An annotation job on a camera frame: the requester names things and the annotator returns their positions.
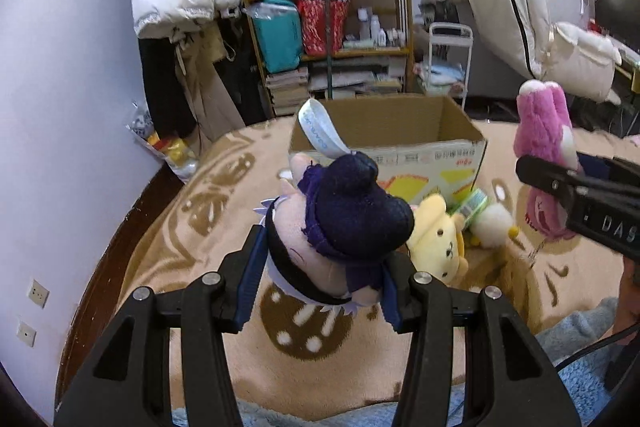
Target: ribbon tag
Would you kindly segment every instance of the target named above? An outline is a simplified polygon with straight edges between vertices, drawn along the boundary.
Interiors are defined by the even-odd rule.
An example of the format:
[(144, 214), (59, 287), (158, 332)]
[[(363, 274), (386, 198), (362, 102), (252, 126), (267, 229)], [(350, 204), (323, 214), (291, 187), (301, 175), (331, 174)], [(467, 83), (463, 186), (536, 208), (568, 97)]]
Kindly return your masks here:
[(318, 100), (310, 98), (305, 102), (298, 112), (298, 121), (311, 145), (322, 155), (335, 160), (351, 154), (335, 130), (329, 113)]

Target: black cable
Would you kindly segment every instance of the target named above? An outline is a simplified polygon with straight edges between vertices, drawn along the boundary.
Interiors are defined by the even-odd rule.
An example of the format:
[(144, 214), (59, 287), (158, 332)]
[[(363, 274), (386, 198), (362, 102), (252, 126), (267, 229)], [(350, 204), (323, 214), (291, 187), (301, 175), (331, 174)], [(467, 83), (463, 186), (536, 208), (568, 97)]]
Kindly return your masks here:
[(617, 341), (621, 341), (625, 337), (628, 337), (629, 335), (631, 335), (632, 333), (635, 333), (638, 330), (640, 330), (640, 323), (636, 323), (633, 326), (629, 326), (628, 328), (626, 328), (626, 330), (622, 330), (620, 331), (620, 333), (611, 335), (606, 339), (597, 341), (595, 344), (591, 344), (591, 346), (585, 347), (584, 349), (581, 349), (580, 351), (577, 351), (576, 353), (572, 354), (567, 359), (562, 360), (562, 362), (556, 365), (556, 370), (558, 371), (558, 373), (560, 373), (560, 371), (562, 371), (565, 367), (567, 367), (568, 365), (571, 365), (574, 362), (577, 362), (577, 360), (581, 359), (582, 357), (586, 357), (588, 354), (593, 353), (593, 351), (597, 351), (602, 347), (609, 346), (609, 344), (613, 344)]

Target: teal backpack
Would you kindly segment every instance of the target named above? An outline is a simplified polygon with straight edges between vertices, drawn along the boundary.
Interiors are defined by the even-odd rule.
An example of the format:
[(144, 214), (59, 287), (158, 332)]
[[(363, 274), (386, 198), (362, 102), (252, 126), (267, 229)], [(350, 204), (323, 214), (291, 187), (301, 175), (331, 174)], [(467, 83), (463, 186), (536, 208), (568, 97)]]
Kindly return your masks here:
[[(263, 3), (296, 8), (289, 0), (263, 0)], [(283, 12), (270, 19), (254, 19), (264, 65), (269, 73), (295, 70), (302, 55), (302, 28), (298, 10)]]

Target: wall outlet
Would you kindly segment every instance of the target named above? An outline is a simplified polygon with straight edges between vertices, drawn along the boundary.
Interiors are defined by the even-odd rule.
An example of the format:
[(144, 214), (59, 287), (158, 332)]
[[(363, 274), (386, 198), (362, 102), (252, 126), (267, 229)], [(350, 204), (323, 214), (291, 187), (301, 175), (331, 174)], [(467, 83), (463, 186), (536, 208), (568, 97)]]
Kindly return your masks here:
[(31, 286), (27, 296), (38, 306), (44, 308), (44, 304), (47, 302), (47, 297), (49, 297), (49, 290), (35, 279), (31, 279)]
[(36, 330), (34, 330), (30, 325), (20, 322), (17, 335), (21, 341), (27, 344), (27, 346), (33, 347), (33, 343), (36, 341)]

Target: beige blanket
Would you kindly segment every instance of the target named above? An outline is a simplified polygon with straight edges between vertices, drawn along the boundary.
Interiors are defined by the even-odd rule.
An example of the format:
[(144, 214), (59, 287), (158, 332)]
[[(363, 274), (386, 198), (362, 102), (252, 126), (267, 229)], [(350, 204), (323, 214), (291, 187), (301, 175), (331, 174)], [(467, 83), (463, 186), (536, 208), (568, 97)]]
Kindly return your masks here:
[[(512, 152), (515, 126), (478, 124), (489, 141), (479, 186), (502, 194), (522, 233), (498, 251), (470, 251), (463, 286), (500, 286), (536, 333), (578, 309), (617, 295), (622, 260), (575, 238), (545, 243), (528, 224), (528, 188), (517, 181)], [(202, 161), (194, 179), (138, 244), (120, 302), (137, 286), (156, 292), (186, 286), (215, 270), (241, 247), (258, 216), (252, 208), (278, 195), (277, 175), (287, 168), (291, 118), (227, 134)], [(623, 156), (640, 163), (640, 148), (609, 135), (576, 132), (580, 151)], [(454, 379), (464, 371), (457, 337)], [(226, 355), (238, 398), (316, 420), (398, 397), (410, 338), (396, 335), (378, 307), (355, 318), (323, 314), (284, 296), (264, 276), (254, 314), (239, 335), (225, 335)], [(172, 406), (184, 404), (178, 352), (172, 336)]]

